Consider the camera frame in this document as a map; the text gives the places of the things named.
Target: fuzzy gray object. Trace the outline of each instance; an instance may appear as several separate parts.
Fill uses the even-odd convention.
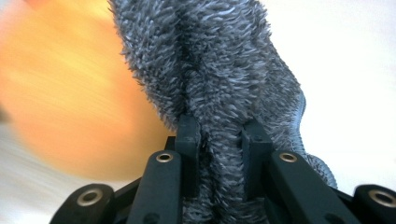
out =
[[[244,198],[243,124],[257,119],[275,149],[301,154],[325,182],[330,169],[305,153],[305,98],[254,0],[111,0],[134,77],[165,125],[182,114],[201,128],[201,185],[183,200],[184,223],[264,223],[264,199]]]

